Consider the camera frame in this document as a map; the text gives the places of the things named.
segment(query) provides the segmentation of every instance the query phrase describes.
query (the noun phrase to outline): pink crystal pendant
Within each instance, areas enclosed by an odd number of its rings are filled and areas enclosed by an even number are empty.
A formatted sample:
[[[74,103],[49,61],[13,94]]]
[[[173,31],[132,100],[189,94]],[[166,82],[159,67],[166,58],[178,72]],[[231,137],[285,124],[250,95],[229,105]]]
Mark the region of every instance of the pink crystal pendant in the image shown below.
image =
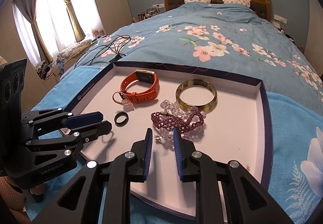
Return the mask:
[[[133,103],[131,103],[129,99],[123,99],[123,100],[121,101],[121,103],[122,103],[122,105],[123,105],[123,109],[124,109],[125,111],[132,111],[132,110],[134,110],[134,108],[133,108]]]

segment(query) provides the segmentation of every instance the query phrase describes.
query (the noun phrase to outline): sheer curtain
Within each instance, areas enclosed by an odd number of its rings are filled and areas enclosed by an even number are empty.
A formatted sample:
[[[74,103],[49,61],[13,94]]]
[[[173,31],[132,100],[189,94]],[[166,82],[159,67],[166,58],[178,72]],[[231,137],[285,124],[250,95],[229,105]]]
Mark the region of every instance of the sheer curtain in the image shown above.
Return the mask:
[[[37,0],[36,18],[40,34],[51,55],[75,42],[63,0]]]
[[[87,36],[86,39],[93,39],[92,29],[102,25],[94,0],[71,0],[75,15]]]
[[[21,43],[30,62],[35,67],[38,63],[41,62],[41,60],[33,30],[31,29],[31,24],[26,20],[26,18],[22,15],[15,4],[13,4],[13,10]]]

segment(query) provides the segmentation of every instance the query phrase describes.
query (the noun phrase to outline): bed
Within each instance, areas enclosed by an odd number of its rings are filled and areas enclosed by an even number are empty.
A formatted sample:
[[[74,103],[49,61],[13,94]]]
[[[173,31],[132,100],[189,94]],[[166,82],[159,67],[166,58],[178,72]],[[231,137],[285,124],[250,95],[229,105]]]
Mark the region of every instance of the bed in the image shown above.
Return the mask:
[[[114,42],[124,55],[119,61],[196,66],[261,79],[273,131],[268,191],[295,223],[304,223],[323,196],[323,86],[296,46],[270,23],[270,0],[251,0],[250,8],[222,0],[165,0],[165,8],[163,14],[99,39],[35,109],[66,107],[116,56],[113,50],[101,51],[102,45],[122,35],[131,39]],[[49,181],[42,203],[26,203],[31,219],[80,167]],[[134,223],[184,223],[135,198],[131,203]]]

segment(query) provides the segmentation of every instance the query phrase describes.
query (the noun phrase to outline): white tray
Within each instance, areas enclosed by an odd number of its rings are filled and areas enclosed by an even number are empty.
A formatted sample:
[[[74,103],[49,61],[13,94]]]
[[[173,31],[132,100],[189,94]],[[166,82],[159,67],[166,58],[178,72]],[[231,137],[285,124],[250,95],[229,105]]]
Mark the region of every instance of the white tray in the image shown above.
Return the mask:
[[[135,110],[128,112],[127,125],[117,127],[114,116],[123,108],[113,102],[112,94],[119,91],[122,80],[137,68],[157,73],[160,84],[158,97],[154,101],[135,105]],[[100,111],[104,120],[112,123],[110,134],[85,144],[82,150],[85,159],[99,163],[112,161],[129,151],[135,141],[144,139],[147,128],[152,128],[156,134],[151,113],[163,111],[160,103],[164,99],[175,102],[177,87],[189,79],[206,80],[215,86],[218,93],[216,108],[204,120],[204,135],[201,140],[194,142],[196,150],[223,163],[232,159],[239,161],[244,167],[248,166],[250,173],[268,189],[272,135],[263,83],[258,79],[209,69],[138,62],[110,64],[65,109],[75,115]],[[134,82],[127,90],[142,92],[147,86]],[[201,105],[208,103],[213,96],[207,89],[193,87],[184,91],[181,98],[189,104]],[[161,144],[153,143],[147,181],[131,183],[131,193],[164,211],[188,219],[195,217],[195,184],[179,180],[175,154]]]

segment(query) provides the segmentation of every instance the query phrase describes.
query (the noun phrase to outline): floral blanket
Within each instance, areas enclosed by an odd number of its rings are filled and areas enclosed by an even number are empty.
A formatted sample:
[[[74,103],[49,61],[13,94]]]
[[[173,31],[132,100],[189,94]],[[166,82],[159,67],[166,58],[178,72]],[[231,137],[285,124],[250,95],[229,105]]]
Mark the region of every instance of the floral blanket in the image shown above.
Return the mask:
[[[129,35],[131,41],[118,37]],[[120,61],[183,64],[262,79],[269,92],[286,95],[323,115],[323,84],[297,47],[270,22],[240,4],[191,2],[123,27],[91,48],[111,45],[91,65]],[[79,64],[91,60],[93,50]]]

